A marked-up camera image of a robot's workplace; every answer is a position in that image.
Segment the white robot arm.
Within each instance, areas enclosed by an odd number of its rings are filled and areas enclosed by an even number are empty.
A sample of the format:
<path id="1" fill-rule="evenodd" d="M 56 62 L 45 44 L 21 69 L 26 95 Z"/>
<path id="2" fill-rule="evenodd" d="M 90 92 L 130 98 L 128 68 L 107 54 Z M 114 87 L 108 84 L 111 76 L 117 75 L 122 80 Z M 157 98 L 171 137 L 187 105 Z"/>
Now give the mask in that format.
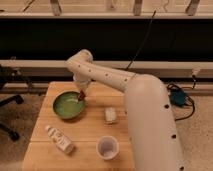
<path id="1" fill-rule="evenodd" d="M 66 67 L 82 92 L 95 80 L 124 93 L 135 171 L 186 171 L 168 91 L 159 78 L 97 65 L 86 49 Z"/>

